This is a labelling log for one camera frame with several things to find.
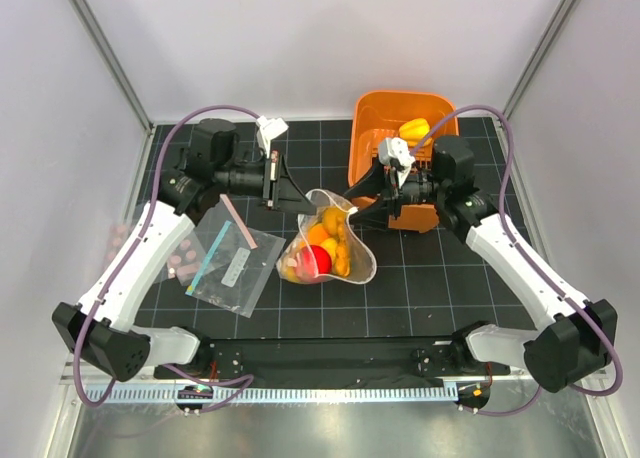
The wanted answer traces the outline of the small orange fruit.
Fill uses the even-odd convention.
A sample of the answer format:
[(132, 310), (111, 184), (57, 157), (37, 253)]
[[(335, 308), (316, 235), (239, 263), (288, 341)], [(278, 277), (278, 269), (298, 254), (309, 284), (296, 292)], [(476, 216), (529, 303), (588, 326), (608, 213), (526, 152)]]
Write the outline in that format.
[(317, 223), (308, 230), (306, 238), (310, 245), (321, 245), (325, 240), (331, 238), (331, 234), (322, 223)]

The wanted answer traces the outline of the white dotted zip bag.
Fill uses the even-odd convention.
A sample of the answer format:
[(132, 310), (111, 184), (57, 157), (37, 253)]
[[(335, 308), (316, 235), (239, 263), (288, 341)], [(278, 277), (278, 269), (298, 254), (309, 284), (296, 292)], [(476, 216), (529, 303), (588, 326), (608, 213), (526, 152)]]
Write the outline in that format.
[(353, 285), (370, 282), (377, 261), (351, 224), (358, 208), (329, 190), (313, 189), (306, 197), (316, 206), (316, 213), (298, 216), (298, 233), (276, 262), (279, 276), (302, 285), (332, 280)]

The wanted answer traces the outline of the red apple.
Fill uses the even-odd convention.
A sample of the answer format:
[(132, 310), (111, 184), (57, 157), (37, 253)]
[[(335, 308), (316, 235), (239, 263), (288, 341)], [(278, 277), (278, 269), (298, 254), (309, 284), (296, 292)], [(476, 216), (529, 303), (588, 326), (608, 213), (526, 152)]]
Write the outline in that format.
[(332, 270), (331, 255), (319, 245), (303, 247), (298, 253), (298, 270), (308, 276), (328, 274)]

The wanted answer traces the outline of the yellow pear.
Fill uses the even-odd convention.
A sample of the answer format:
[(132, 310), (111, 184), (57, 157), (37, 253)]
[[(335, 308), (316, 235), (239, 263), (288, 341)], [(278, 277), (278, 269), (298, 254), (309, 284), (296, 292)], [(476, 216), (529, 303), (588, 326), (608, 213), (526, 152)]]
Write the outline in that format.
[(297, 284), (314, 284), (320, 281), (317, 266), (314, 261), (297, 261), (287, 258), (284, 261), (284, 278)]

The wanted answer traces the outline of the orange plastic basket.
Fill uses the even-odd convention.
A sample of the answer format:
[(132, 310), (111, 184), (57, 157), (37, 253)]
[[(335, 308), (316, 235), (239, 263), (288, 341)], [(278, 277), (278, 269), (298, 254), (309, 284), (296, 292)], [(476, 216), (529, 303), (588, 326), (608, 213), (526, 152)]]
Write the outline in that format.
[(400, 173), (404, 184), (430, 167), (435, 140), (457, 135), (458, 121), (436, 125), (455, 110), (447, 98), (426, 92), (374, 90), (362, 95), (354, 109), (348, 184), (353, 186), (378, 161), (378, 148), (385, 158), (399, 157), (406, 170)]

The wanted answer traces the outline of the yellow mango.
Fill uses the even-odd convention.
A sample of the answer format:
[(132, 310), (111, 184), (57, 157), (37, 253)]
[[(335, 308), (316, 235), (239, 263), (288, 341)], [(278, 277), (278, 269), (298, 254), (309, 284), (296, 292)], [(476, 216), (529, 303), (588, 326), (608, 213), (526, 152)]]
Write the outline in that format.
[(338, 235), (338, 228), (344, 224), (346, 213), (338, 207), (327, 207), (321, 218), (321, 224), (330, 236)]

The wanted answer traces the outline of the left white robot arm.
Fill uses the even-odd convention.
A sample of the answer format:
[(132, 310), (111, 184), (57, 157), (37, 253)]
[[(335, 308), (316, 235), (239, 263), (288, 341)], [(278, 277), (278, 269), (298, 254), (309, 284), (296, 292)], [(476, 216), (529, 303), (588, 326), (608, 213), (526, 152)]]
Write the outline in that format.
[(208, 373), (209, 339), (187, 326), (139, 328), (134, 321), (172, 252), (225, 195), (254, 197), (268, 210), (312, 214), (314, 205), (292, 179), (274, 139), (288, 130), (281, 118), (260, 116), (255, 161), (237, 150), (236, 126), (204, 119), (169, 167), (158, 166), (150, 200), (123, 247), (97, 282), (74, 304), (61, 302), (52, 321), (73, 355), (74, 378), (88, 363), (125, 382), (146, 367), (174, 365), (190, 378)]

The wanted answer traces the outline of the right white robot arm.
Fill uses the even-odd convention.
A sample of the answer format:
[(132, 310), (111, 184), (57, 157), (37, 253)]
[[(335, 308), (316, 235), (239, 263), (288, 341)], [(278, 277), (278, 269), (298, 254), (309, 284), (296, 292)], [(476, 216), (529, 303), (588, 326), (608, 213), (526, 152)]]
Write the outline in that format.
[(542, 389), (558, 392), (613, 365), (611, 388), (619, 388), (616, 310), (567, 284), (521, 238), (503, 207), (476, 185), (475, 156), (464, 139), (436, 139), (429, 167), (420, 168), (404, 140), (385, 138), (369, 170), (345, 195), (373, 198), (354, 216), (367, 224), (397, 218), (409, 205), (433, 206), (440, 225), (490, 265), (524, 306), (531, 330), (476, 322), (454, 333), (450, 360), (457, 371), (472, 374), (495, 362), (524, 369)]

